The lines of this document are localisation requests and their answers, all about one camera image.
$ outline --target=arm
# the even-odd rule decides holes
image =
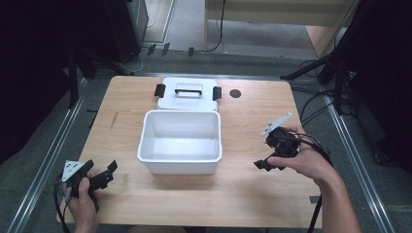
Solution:
[[[89,187],[88,178],[82,178],[79,185],[79,198],[72,197],[69,202],[69,210],[76,222],[75,233],[96,232],[99,224],[94,203],[88,196]]]
[[[305,134],[303,128],[292,127],[290,131]],[[307,137],[301,139],[311,142]],[[314,180],[322,193],[323,232],[361,232],[348,191],[334,168],[310,146],[302,144],[299,154],[293,158],[269,157],[268,163],[290,167]]]

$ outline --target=white plastic bin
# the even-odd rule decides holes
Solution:
[[[222,158],[216,111],[146,113],[138,159],[154,174],[213,174]]]

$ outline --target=white bracket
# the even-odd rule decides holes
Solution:
[[[265,135],[269,134],[270,132],[272,132],[276,127],[278,127],[279,125],[281,125],[285,120],[287,120],[289,117],[291,117],[292,113],[287,112],[284,116],[273,120],[272,122],[269,122],[267,126],[267,128],[265,130],[263,130],[260,133],[260,137],[264,137]]]
[[[73,174],[75,174],[77,171],[79,171],[79,169],[83,167],[83,165],[85,165],[83,162],[66,160],[61,181],[66,182],[67,180],[69,180],[73,176]]]

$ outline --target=metal rail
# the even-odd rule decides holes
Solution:
[[[75,104],[75,106],[73,106],[73,108],[67,112],[66,117],[64,118],[62,124],[60,125],[60,128],[57,131],[57,134],[55,135],[51,143],[51,147],[49,148],[48,153],[43,159],[39,171],[37,172],[33,182],[25,193],[17,210],[15,218],[13,219],[7,232],[14,233],[23,231],[25,224],[27,223],[34,207],[36,206],[37,200],[40,197],[43,187],[46,184],[54,162],[58,158],[64,141],[67,138],[67,134],[70,131],[73,122],[79,112],[79,109],[83,104],[87,87],[87,80],[82,79],[82,82],[79,86],[79,100]]]
[[[329,97],[325,97],[326,103],[329,105],[331,100]],[[375,217],[376,223],[381,232],[393,232],[395,233],[395,228],[387,214],[384,204],[382,203],[381,197],[375,188],[371,178],[367,174],[366,168],[363,165],[360,154],[358,153],[357,147],[352,140],[352,137],[346,127],[345,121],[340,116],[332,105],[329,105],[329,112],[335,123],[336,129],[340,135],[342,143],[348,152],[349,159],[352,163],[352,167],[355,170],[358,181],[360,182],[360,187],[363,190],[364,196],[366,197],[369,208]]]

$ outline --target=hand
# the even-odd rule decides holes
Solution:
[[[287,127],[286,129],[296,134],[306,134],[302,127]],[[298,137],[312,143],[312,140],[306,136],[298,135]],[[313,179],[317,185],[321,185],[327,177],[338,176],[334,168],[318,152],[303,143],[300,144],[296,157],[271,156],[267,162],[277,167],[292,168],[297,173]]]
[[[69,210],[76,222],[76,233],[95,232],[99,224],[94,203],[88,196],[89,187],[88,178],[82,178],[79,184],[79,198],[72,197],[69,202]]]

